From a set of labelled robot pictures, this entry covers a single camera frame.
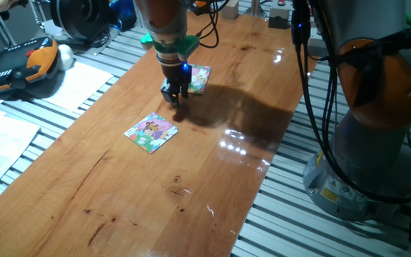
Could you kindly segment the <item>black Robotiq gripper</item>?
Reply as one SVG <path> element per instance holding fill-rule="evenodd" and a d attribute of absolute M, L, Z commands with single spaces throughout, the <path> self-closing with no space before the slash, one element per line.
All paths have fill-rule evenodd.
<path fill-rule="evenodd" d="M 161 93 L 172 107 L 180 106 L 182 100 L 189 97 L 188 87 L 191 82 L 192 66 L 179 59 L 158 58 L 158 62 L 166 77 L 161 86 Z"/>

